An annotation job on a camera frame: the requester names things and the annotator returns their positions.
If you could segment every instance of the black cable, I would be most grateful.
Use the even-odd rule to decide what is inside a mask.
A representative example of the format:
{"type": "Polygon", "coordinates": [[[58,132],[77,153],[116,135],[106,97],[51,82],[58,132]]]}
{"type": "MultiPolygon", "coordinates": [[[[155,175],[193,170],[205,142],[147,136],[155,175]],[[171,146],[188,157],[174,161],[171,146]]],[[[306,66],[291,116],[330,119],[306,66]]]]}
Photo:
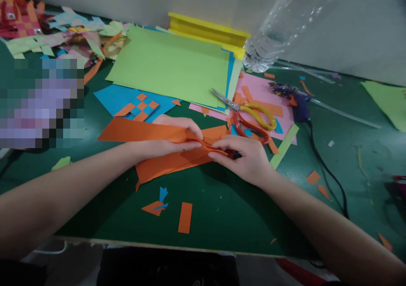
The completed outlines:
{"type": "Polygon", "coordinates": [[[329,170],[329,168],[326,166],[326,164],[324,163],[323,159],[321,158],[317,148],[316,148],[316,144],[314,143],[314,136],[313,136],[313,123],[312,121],[307,121],[306,122],[309,127],[310,127],[310,144],[313,148],[314,154],[316,155],[317,159],[320,161],[321,165],[326,169],[326,171],[331,175],[331,177],[335,180],[335,182],[337,182],[338,186],[340,187],[341,193],[343,194],[343,215],[345,218],[350,219],[350,217],[348,216],[348,207],[347,207],[347,196],[346,193],[344,191],[343,186],[341,185],[341,183],[338,181],[338,179],[334,176],[334,174],[329,170]]]}

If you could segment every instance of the green table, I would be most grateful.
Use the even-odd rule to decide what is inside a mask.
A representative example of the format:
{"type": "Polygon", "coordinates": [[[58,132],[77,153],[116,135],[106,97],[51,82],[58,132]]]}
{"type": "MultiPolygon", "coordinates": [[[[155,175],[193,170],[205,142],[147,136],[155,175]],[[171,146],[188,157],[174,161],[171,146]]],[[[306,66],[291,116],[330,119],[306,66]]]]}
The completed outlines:
{"type": "MultiPolygon", "coordinates": [[[[0,56],[11,58],[3,44],[0,46],[0,56]]],[[[39,56],[26,54],[27,58],[39,56]]],[[[75,162],[118,145],[97,141],[112,116],[93,92],[110,84],[104,78],[111,67],[111,62],[104,62],[99,73],[85,87],[85,138],[69,149],[16,151],[11,160],[0,163],[2,192],[47,173],[62,157],[71,156],[75,162]]],[[[406,260],[404,213],[398,210],[384,185],[391,181],[393,175],[405,174],[402,149],[405,134],[394,129],[360,85],[358,78],[343,76],[340,81],[343,86],[340,87],[298,71],[275,70],[272,73],[278,82],[299,87],[299,75],[304,75],[308,88],[318,100],[383,126],[383,129],[374,129],[321,107],[310,106],[316,145],[346,190],[351,220],[377,240],[377,232],[383,234],[394,246],[395,254],[406,260]],[[333,147],[327,145],[331,140],[335,142],[333,147]],[[364,169],[372,185],[373,205],[367,192],[366,179],[358,168],[354,145],[361,147],[364,169]]],[[[167,114],[192,118],[202,129],[225,124],[189,110],[187,102],[181,104],[181,107],[175,107],[167,114]]],[[[298,145],[291,145],[278,171],[339,210],[342,202],[339,188],[316,160],[310,147],[307,126],[298,126],[298,145]],[[321,195],[316,186],[306,182],[306,177],[313,170],[322,176],[318,184],[330,189],[331,202],[321,195]]],[[[266,151],[271,158],[268,147],[266,151]]],[[[135,192],[136,182],[135,168],[131,168],[100,192],[56,235],[128,245],[317,257],[309,242],[272,200],[214,162],[159,177],[142,185],[138,192],[135,192]],[[168,208],[160,217],[142,211],[142,207],[158,200],[161,186],[167,187],[169,192],[165,199],[169,203],[168,208]],[[182,202],[193,204],[190,234],[177,232],[182,202]],[[270,245],[275,237],[278,240],[270,245]]]]}

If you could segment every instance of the plastic bottle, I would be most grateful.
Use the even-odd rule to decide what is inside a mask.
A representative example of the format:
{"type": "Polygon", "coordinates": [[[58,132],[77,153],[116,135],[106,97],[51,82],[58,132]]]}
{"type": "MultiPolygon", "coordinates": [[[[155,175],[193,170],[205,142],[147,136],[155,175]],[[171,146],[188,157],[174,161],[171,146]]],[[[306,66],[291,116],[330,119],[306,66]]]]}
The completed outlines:
{"type": "Polygon", "coordinates": [[[244,65],[265,72],[331,0],[277,0],[246,46],[244,65]]]}

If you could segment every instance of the green paper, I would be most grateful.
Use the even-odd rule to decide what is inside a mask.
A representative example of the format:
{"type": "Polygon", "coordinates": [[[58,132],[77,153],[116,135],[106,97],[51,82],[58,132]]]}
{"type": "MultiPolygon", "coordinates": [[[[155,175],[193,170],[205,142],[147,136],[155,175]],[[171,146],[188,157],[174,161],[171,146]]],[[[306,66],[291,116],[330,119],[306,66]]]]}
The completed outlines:
{"type": "Polygon", "coordinates": [[[106,80],[217,107],[226,93],[230,53],[217,44],[129,26],[128,40],[106,80]]]}
{"type": "Polygon", "coordinates": [[[72,161],[71,161],[71,158],[68,156],[68,157],[65,157],[65,158],[61,158],[61,159],[59,159],[59,161],[56,163],[56,165],[54,165],[53,167],[52,167],[52,169],[51,169],[51,171],[54,171],[54,170],[57,170],[57,169],[59,169],[59,168],[63,168],[64,166],[67,166],[67,165],[69,165],[69,164],[71,164],[72,163],[72,161]]]}
{"type": "Polygon", "coordinates": [[[401,132],[406,132],[406,88],[387,86],[374,81],[361,84],[393,125],[401,132]]]}
{"type": "Polygon", "coordinates": [[[292,125],[292,127],[289,130],[288,134],[286,135],[285,139],[283,139],[282,143],[280,144],[280,146],[278,148],[279,154],[275,154],[272,157],[271,161],[269,162],[275,170],[278,168],[278,165],[280,164],[281,160],[285,156],[286,151],[291,146],[293,138],[295,138],[298,130],[299,130],[299,128],[297,127],[296,124],[292,125]]]}
{"type": "Polygon", "coordinates": [[[52,48],[49,45],[41,46],[41,50],[45,55],[55,56],[52,48]]]}

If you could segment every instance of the yellow object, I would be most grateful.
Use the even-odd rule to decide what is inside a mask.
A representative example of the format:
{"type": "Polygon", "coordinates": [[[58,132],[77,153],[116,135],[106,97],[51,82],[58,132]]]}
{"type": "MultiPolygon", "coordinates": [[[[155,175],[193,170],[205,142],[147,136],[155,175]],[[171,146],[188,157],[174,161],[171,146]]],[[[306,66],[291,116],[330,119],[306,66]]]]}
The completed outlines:
{"type": "Polygon", "coordinates": [[[275,118],[273,117],[272,114],[269,113],[269,111],[267,111],[262,106],[251,103],[244,103],[243,105],[240,105],[240,110],[249,113],[263,128],[269,131],[276,129],[275,118]],[[255,111],[253,111],[253,109],[257,109],[263,112],[268,117],[269,121],[271,122],[271,125],[266,124],[266,122],[264,122],[264,120],[255,111]]]}
{"type": "Polygon", "coordinates": [[[251,34],[172,12],[168,15],[169,31],[191,39],[219,44],[223,49],[233,52],[235,58],[239,60],[244,58],[243,46],[251,34]]]}

